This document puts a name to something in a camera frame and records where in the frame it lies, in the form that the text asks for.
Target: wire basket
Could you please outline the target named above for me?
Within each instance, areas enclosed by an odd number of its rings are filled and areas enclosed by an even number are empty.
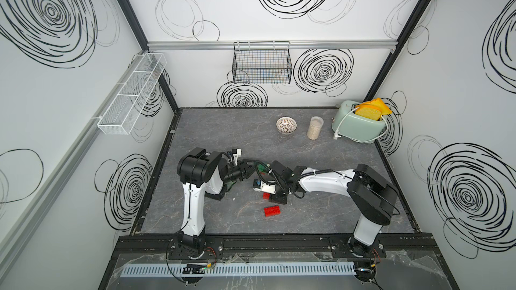
[[[233,43],[233,81],[290,84],[292,61],[289,42]]]
[[[167,61],[163,54],[143,55],[97,126],[105,134],[129,134],[147,103]]]

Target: wall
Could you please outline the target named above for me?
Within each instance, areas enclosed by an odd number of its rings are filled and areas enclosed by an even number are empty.
[[[290,84],[233,83],[230,50],[161,53],[169,61],[166,68],[177,89],[179,107],[258,107],[334,106],[343,100],[362,101],[389,52],[290,50]]]
[[[99,287],[118,236],[132,227],[170,126],[169,104],[154,106],[132,135],[98,135],[0,290]]]
[[[215,41],[219,33],[221,41],[278,41],[396,39],[401,30],[397,19],[408,17],[417,0],[130,2],[149,41]]]
[[[512,289],[516,0],[436,1],[378,93],[396,113],[382,145],[460,288]]]
[[[0,6],[2,248],[140,48],[116,0]],[[97,288],[114,242],[138,211],[171,119],[156,87],[131,135],[100,133],[0,289]]]
[[[0,0],[0,245],[138,44],[116,0]]]
[[[151,42],[397,39],[417,1],[130,0]],[[228,83],[233,51],[166,53],[181,107],[334,106],[364,98],[389,50],[291,50],[287,84]]]

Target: gray marble tabletop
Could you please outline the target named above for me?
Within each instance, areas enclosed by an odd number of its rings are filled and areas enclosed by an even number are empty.
[[[349,139],[333,140],[331,129],[335,108],[192,108],[184,109],[172,140],[164,168],[149,206],[141,233],[174,233],[183,219],[183,188],[177,163],[195,147],[207,151],[242,149],[242,157],[271,163],[278,160],[294,169],[344,170],[360,163],[389,176],[374,144]],[[282,116],[297,121],[291,135],[279,133],[275,122]],[[320,116],[324,125],[319,139],[306,136],[310,119]],[[264,208],[277,205],[252,189],[252,176],[237,182],[221,201],[206,198],[206,233],[352,233],[360,211],[351,198],[325,192],[307,193],[303,199],[288,197],[279,205],[281,214],[265,217]],[[413,233],[399,200],[401,215],[393,216],[383,233]]]

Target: white power cord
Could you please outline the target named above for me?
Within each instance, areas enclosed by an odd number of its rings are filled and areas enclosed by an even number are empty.
[[[335,133],[333,134],[333,139],[334,139],[334,140],[337,140],[337,138],[344,136],[344,137],[346,137],[346,138],[349,138],[349,139],[353,140],[354,142],[358,142],[358,143],[368,143],[368,142],[374,141],[374,140],[376,140],[376,139],[378,139],[378,138],[381,138],[385,133],[387,133],[387,131],[388,131],[388,129],[389,129],[389,124],[387,123],[387,121],[385,121],[384,116],[383,116],[383,115],[380,115],[380,117],[382,118],[382,120],[385,122],[385,131],[384,131],[384,133],[380,134],[378,137],[373,138],[373,139],[369,139],[369,140],[366,140],[366,141],[359,141],[359,140],[356,140],[356,139],[350,138],[350,137],[345,136],[345,135],[340,135],[340,134],[339,134],[339,129],[340,129],[341,125],[342,125],[342,122],[344,122],[344,119],[345,119],[349,114],[351,114],[353,111],[357,110],[359,107],[360,107],[360,106],[357,106],[356,108],[352,109],[351,111],[349,111],[348,113],[346,113],[346,115],[342,118],[342,120],[339,122],[339,125],[337,126],[337,129],[335,129]]]

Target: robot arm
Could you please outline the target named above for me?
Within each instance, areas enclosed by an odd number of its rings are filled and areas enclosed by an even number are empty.
[[[299,186],[305,191],[327,191],[352,198],[361,215],[349,244],[353,253],[364,256],[380,229],[390,224],[398,197],[396,188],[365,164],[347,171],[316,173],[313,168],[305,169],[301,176],[309,176],[301,178]]]
[[[260,164],[274,182],[261,181],[263,178],[257,170]],[[190,256],[200,255],[204,248],[204,196],[220,200],[225,193],[224,183],[242,181],[255,172],[260,176],[255,180],[255,190],[272,192],[271,201],[286,204],[287,195],[297,191],[326,191],[351,197],[361,212],[349,240],[350,249],[357,256],[367,254],[381,227],[390,224],[397,191],[367,165],[359,164],[357,169],[346,171],[317,171],[298,166],[292,171],[277,161],[267,166],[243,159],[229,166],[220,152],[195,148],[177,166],[185,196],[183,227],[178,231],[178,240]]]

